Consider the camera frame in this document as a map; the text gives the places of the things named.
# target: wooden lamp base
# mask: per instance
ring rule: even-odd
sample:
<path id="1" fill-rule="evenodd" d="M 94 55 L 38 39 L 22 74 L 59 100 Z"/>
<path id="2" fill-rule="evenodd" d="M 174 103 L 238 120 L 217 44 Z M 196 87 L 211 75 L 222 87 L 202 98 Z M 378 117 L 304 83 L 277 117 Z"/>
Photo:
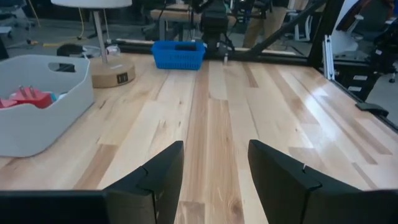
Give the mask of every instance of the wooden lamp base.
<path id="1" fill-rule="evenodd" d="M 108 56 L 108 63 L 102 58 L 90 59 L 90 72 L 94 88 L 109 88 L 127 84 L 136 77 L 132 60 L 123 56 Z"/>

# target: blue basket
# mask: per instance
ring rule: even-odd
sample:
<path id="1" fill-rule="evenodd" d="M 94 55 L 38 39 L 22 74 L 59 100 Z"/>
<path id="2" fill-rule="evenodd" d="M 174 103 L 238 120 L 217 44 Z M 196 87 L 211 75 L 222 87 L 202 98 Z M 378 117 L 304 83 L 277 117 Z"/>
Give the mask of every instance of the blue basket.
<path id="1" fill-rule="evenodd" d="M 195 44 L 196 51 L 175 50 L 176 45 Z M 205 47 L 199 42 L 156 41 L 152 47 L 157 68 L 199 70 L 203 62 Z"/>

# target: red object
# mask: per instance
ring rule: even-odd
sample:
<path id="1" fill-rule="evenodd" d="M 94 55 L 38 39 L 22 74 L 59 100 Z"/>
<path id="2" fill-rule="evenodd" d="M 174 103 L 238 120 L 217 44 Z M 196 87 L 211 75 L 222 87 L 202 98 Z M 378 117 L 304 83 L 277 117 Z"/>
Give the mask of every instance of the red object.
<path id="1" fill-rule="evenodd" d="M 12 107 L 12 106 L 15 106 L 15 105 L 18 105 L 17 101 L 0 99 L 0 109 Z"/>
<path id="2" fill-rule="evenodd" d="M 30 103 L 35 105 L 37 108 L 44 109 L 52 104 L 50 93 L 43 93 L 40 90 L 32 89 L 35 96 L 32 96 L 29 88 L 24 88 L 25 96 L 20 90 L 16 92 L 15 96 L 11 97 L 11 100 L 17 101 L 17 104 Z"/>

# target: wooden table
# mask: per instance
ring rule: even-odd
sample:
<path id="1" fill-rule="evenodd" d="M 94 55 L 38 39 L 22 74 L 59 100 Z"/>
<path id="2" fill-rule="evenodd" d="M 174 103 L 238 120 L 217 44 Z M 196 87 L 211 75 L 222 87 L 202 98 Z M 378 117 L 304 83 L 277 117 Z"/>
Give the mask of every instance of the wooden table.
<path id="1" fill-rule="evenodd" d="M 159 21 L 159 35 L 161 40 L 165 40 L 165 30 L 166 30 L 166 22 L 189 22 L 190 21 L 190 13 L 188 12 L 189 5 L 187 4 L 173 4 L 166 7 L 166 10 L 163 11 L 162 16 L 160 17 Z M 170 11 L 168 9 L 181 9 L 185 11 Z M 160 13 L 162 12 L 161 9 L 154 9 L 150 12 L 150 16 L 157 20 L 159 18 Z M 199 23 L 201 20 L 201 14 L 194 14 L 193 15 L 193 22 Z M 236 18 L 233 16 L 228 16 L 229 26 L 232 27 L 235 22 Z"/>
<path id="2" fill-rule="evenodd" d="M 206 61 L 95 90 L 94 105 L 45 152 L 0 158 L 0 189 L 103 189 L 176 140 L 185 167 L 176 223 L 266 223 L 248 163 L 259 139 L 360 189 L 398 188 L 398 135 L 316 70 Z"/>

